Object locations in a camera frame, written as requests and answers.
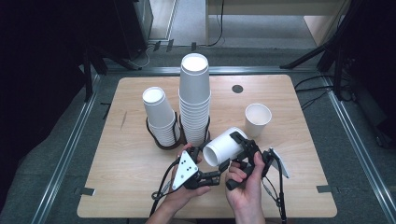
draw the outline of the white paper cup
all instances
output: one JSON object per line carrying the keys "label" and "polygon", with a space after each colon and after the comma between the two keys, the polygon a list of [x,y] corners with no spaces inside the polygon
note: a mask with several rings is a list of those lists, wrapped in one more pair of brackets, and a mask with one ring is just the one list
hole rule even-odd
{"label": "white paper cup", "polygon": [[150,87],[143,92],[148,121],[152,126],[164,127],[174,120],[175,112],[166,99],[165,92],[159,87]]}
{"label": "white paper cup", "polygon": [[248,105],[245,110],[245,133],[254,138],[262,133],[272,118],[271,110],[261,104]]}
{"label": "white paper cup", "polygon": [[210,96],[209,64],[204,55],[191,53],[182,59],[179,95],[189,104],[200,104]]}
{"label": "white paper cup", "polygon": [[204,147],[204,158],[211,166],[219,166],[227,159],[233,160],[244,149],[237,144],[230,136],[230,133],[239,132],[242,136],[247,136],[238,128],[232,127],[219,135]]}

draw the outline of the stack of cups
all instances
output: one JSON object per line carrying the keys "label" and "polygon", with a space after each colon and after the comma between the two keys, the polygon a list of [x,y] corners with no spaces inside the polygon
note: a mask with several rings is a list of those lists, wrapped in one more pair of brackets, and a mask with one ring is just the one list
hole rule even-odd
{"label": "stack of cups", "polygon": [[178,89],[180,122],[187,142],[193,146],[206,140],[210,94],[207,58],[197,53],[186,55],[181,61]]}
{"label": "stack of cups", "polygon": [[148,115],[148,127],[163,147],[174,145],[180,138],[180,129],[175,125],[175,111],[159,87],[150,87],[143,92],[143,103]]}

